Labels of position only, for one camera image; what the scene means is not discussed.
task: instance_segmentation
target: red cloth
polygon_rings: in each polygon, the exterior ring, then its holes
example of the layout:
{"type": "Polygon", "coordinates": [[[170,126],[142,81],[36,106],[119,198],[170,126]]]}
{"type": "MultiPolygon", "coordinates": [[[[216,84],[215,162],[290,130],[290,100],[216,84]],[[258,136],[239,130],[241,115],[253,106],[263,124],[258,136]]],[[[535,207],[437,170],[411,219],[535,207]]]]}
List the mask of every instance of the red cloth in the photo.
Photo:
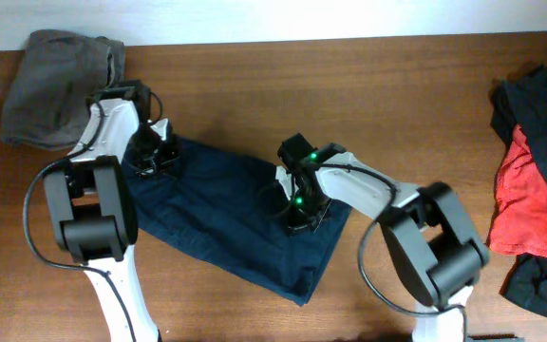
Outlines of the red cloth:
{"type": "Polygon", "coordinates": [[[519,125],[512,136],[497,176],[499,213],[491,227],[489,247],[506,255],[547,257],[547,183],[519,125]]]}

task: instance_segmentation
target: brown wooden tabletop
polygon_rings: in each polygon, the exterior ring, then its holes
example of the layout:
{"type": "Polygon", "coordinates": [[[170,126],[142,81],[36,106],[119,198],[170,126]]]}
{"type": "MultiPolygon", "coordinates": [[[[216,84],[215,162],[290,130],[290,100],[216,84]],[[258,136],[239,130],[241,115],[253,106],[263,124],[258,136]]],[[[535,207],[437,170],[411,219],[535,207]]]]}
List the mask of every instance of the brown wooden tabletop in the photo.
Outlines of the brown wooden tabletop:
{"type": "MultiPolygon", "coordinates": [[[[22,52],[0,52],[0,112],[22,52]]],[[[488,92],[528,61],[547,63],[547,32],[266,44],[129,47],[126,78],[157,92],[182,136],[278,162],[295,132],[336,142],[399,181],[445,181],[486,238],[504,147],[489,122],[488,92]]],[[[65,152],[0,142],[0,341],[106,341],[85,275],[43,266],[21,220],[34,174],[65,152]]],[[[53,240],[41,188],[32,229],[44,254],[69,261],[53,240]]],[[[164,341],[331,341],[408,333],[413,319],[371,294],[356,267],[368,224],[352,213],[311,301],[298,307],[178,252],[144,232],[137,269],[164,341]]],[[[377,285],[412,308],[379,233],[366,263],[377,285]]],[[[493,255],[468,301],[469,332],[547,341],[547,319],[499,295],[514,263],[493,255]]]]}

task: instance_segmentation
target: folded gray towel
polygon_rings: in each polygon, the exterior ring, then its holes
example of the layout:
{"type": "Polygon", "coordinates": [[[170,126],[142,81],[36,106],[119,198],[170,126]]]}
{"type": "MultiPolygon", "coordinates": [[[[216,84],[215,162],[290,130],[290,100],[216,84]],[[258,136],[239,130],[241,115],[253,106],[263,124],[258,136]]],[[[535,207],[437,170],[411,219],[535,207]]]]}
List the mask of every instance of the folded gray towel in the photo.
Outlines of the folded gray towel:
{"type": "Polygon", "coordinates": [[[0,139],[49,150],[73,146],[89,120],[85,96],[121,81],[124,60],[119,41],[33,32],[4,102],[0,139]]]}

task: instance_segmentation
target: white wall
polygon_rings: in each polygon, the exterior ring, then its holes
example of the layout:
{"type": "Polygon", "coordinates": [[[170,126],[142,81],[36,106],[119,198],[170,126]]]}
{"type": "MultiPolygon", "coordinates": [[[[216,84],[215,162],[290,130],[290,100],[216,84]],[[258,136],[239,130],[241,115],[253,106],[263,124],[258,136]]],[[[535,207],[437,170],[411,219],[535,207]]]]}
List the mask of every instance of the white wall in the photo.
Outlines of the white wall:
{"type": "Polygon", "coordinates": [[[547,0],[0,0],[0,50],[36,29],[129,46],[547,30],[547,0]]]}

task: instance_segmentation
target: navy blue fabric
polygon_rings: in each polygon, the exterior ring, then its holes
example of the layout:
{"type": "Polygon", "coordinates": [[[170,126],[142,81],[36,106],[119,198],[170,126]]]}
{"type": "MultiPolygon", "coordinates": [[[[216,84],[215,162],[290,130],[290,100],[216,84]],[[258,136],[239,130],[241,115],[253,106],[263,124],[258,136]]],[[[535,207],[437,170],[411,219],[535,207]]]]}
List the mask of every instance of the navy blue fabric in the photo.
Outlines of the navy blue fabric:
{"type": "Polygon", "coordinates": [[[330,206],[331,218],[315,233],[289,237],[281,219],[281,187],[256,202],[274,181],[275,166],[252,157],[181,140],[181,176],[141,179],[132,165],[123,172],[139,226],[183,253],[303,305],[310,300],[348,219],[350,207],[330,206]]]}

